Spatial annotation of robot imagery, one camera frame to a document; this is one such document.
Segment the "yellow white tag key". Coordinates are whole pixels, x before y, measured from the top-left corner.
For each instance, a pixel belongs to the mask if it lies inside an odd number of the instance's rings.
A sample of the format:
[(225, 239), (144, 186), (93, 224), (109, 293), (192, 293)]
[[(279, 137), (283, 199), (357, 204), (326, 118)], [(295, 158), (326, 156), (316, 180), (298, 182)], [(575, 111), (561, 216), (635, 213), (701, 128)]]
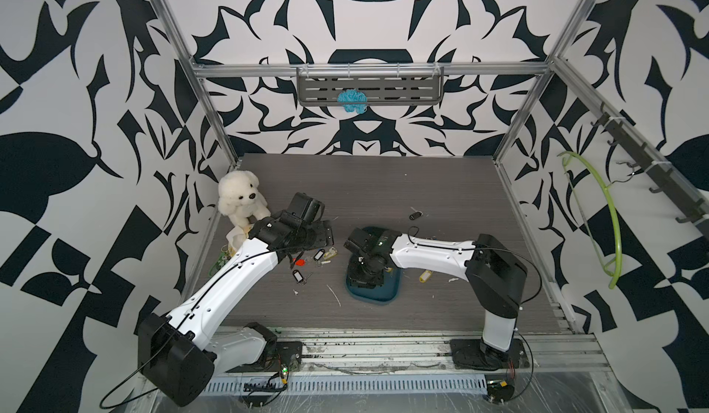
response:
[(433, 272), (430, 270), (425, 270), (418, 278), (419, 282), (424, 284), (430, 280), (430, 278), (433, 276)]

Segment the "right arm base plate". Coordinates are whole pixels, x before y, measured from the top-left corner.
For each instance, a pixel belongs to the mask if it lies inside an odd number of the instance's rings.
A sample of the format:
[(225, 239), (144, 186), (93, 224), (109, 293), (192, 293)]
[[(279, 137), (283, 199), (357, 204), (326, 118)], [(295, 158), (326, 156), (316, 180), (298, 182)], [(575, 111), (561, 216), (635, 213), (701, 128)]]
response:
[(451, 339), (451, 357), (456, 369), (496, 372), (515, 369), (530, 369), (531, 361), (527, 346), (520, 337), (513, 337), (511, 348), (502, 352), (487, 346), (481, 339)]

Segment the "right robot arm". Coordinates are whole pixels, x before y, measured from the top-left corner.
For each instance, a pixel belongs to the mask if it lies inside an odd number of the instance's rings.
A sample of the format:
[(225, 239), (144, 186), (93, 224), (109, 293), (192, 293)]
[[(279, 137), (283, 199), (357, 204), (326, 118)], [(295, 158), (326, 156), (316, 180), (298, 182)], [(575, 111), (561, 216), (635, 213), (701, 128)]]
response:
[(379, 289), (390, 268), (421, 269), (467, 282), (485, 310), (484, 351), (511, 348), (521, 311), (528, 268), (491, 235), (477, 240), (421, 239), (411, 232), (357, 228), (345, 241), (352, 253), (345, 282), (350, 287)]

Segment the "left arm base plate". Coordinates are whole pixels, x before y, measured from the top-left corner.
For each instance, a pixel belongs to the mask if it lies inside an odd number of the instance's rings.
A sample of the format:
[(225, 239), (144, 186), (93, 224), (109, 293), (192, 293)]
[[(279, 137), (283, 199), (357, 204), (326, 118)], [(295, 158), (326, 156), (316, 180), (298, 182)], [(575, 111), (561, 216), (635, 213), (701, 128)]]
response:
[(301, 341), (269, 342), (258, 360), (260, 368), (266, 372), (276, 372), (282, 367), (289, 372), (297, 372), (302, 365), (304, 344)]

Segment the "teal plastic storage box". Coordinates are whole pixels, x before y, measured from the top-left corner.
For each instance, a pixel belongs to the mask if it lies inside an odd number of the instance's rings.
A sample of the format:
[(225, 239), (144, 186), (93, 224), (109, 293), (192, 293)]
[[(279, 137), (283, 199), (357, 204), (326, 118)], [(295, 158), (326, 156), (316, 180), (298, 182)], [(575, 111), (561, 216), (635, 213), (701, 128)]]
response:
[[(393, 244), (402, 233), (386, 228), (376, 228), (367, 226), (366, 228), (355, 228), (345, 241), (345, 248), (351, 253), (362, 252), (369, 255), (380, 254), (389, 256), (393, 254)], [(359, 300), (373, 304), (388, 304), (396, 299), (401, 283), (402, 269), (393, 261), (393, 268), (385, 274), (384, 285), (374, 289), (362, 289), (362, 287), (351, 287), (347, 284), (347, 270), (345, 275), (345, 287), (349, 293)]]

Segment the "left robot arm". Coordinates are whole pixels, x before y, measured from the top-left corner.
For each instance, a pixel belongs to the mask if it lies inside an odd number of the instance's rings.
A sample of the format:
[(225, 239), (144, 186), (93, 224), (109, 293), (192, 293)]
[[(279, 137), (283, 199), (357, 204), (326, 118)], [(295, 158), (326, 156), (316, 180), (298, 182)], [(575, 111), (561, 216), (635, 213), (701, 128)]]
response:
[(325, 205), (298, 192), (289, 206), (257, 221), (231, 260), (201, 289), (165, 315), (138, 327), (138, 371), (179, 407), (192, 403), (213, 376), (265, 358), (275, 335), (252, 322), (213, 337), (226, 316), (281, 261), (334, 245)]

